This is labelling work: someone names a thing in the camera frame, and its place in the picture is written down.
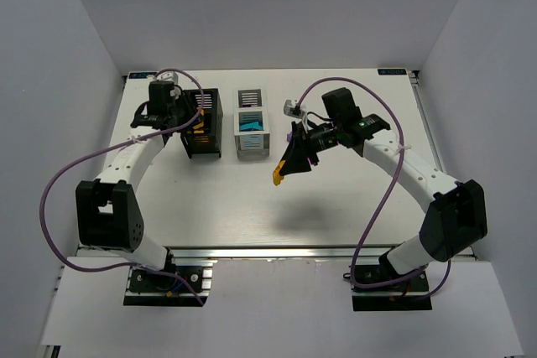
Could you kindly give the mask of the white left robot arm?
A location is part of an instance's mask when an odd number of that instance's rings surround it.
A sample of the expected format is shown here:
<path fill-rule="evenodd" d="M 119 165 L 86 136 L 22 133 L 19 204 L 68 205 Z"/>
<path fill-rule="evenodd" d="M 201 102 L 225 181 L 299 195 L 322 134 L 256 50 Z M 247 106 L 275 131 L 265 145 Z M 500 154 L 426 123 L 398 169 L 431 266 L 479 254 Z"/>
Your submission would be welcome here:
<path fill-rule="evenodd" d="M 113 252 L 150 270 L 165 270 L 169 251 L 145 234 L 136 192 L 174 133 L 203 124 L 205 105 L 203 91 L 195 95 L 170 80 L 149 83 L 149 99 L 133 114 L 127 144 L 95 179 L 76 187 L 82 245 Z"/>

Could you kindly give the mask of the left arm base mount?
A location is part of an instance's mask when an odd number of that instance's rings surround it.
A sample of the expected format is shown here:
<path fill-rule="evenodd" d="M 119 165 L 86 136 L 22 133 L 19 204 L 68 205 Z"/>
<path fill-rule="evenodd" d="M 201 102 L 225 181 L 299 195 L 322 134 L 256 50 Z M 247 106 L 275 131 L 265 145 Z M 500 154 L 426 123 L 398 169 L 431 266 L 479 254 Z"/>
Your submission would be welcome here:
<path fill-rule="evenodd" d="M 200 300 L 205 303 L 211 290 L 212 269 L 215 260 L 175 260 L 175 274 L 185 280 Z M 128 307 L 195 307 L 201 304 L 196 296 L 179 280 L 154 275 L 140 269 L 131 269 L 123 297 Z"/>

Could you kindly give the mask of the yellow orange lego piece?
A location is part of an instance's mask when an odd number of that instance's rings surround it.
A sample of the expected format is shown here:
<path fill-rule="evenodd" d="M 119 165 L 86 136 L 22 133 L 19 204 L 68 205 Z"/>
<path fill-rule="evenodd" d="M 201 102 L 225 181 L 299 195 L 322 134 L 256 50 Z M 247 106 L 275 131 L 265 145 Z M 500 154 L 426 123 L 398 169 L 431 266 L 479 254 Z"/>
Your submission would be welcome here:
<path fill-rule="evenodd" d="M 205 110 L 203 108 L 200 109 L 200 114 L 196 118 L 190 131 L 194 134 L 202 134 L 205 132 Z"/>

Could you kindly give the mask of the teal long lego brick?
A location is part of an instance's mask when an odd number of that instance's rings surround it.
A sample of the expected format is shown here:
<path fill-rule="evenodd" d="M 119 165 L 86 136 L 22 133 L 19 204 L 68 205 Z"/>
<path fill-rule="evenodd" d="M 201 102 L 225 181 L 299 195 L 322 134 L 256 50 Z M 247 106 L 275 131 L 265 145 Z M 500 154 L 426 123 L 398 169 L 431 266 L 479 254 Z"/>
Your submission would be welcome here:
<path fill-rule="evenodd" d="M 242 123 L 239 125 L 240 132 L 259 132 L 263 130 L 263 124 L 260 121 Z"/>

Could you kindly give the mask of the yellow L-shaped lego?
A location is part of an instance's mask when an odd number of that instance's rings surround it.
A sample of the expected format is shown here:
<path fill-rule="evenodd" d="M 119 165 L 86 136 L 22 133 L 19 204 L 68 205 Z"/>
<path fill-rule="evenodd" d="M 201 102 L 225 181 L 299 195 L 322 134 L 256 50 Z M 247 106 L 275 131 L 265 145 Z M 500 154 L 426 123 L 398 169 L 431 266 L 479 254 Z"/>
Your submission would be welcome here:
<path fill-rule="evenodd" d="M 284 180 L 284 176 L 281 174 L 281 170 L 284 167 L 285 163 L 286 163 L 285 160 L 280 160 L 279 164 L 276 166 L 276 168 L 273 171 L 273 174 L 272 174 L 273 184 L 275 186 L 279 186 L 281 182 Z"/>

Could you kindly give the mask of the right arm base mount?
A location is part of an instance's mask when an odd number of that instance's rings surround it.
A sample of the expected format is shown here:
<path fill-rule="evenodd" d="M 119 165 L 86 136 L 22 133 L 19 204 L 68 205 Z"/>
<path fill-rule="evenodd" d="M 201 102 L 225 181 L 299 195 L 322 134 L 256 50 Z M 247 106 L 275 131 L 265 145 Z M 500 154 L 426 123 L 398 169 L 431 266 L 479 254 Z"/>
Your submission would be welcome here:
<path fill-rule="evenodd" d="M 388 273 L 380 265 L 357 264 L 355 279 L 359 283 L 373 284 L 389 280 Z M 431 311 L 429 282 L 426 274 L 401 283 L 376 288 L 358 288 L 351 285 L 354 312 L 403 312 Z"/>

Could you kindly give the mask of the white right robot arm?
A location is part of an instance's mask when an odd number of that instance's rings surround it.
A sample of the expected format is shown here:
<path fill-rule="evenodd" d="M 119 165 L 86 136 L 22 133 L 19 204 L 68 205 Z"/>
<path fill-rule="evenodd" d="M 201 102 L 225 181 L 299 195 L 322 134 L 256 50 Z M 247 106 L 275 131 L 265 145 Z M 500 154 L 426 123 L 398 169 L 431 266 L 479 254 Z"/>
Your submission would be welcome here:
<path fill-rule="evenodd" d="M 310 172 L 320 152 L 338 145 L 391 176 L 414 198 L 425 218 L 416 236 L 378 259 L 388 280 L 407 277 L 431 262 L 447 262 L 487 235 L 485 195 L 478 182 L 462 183 L 405 148 L 381 117 L 362 115 L 349 89 L 329 91 L 322 101 L 328 121 L 311 129 L 303 122 L 292 124 L 273 182 Z"/>

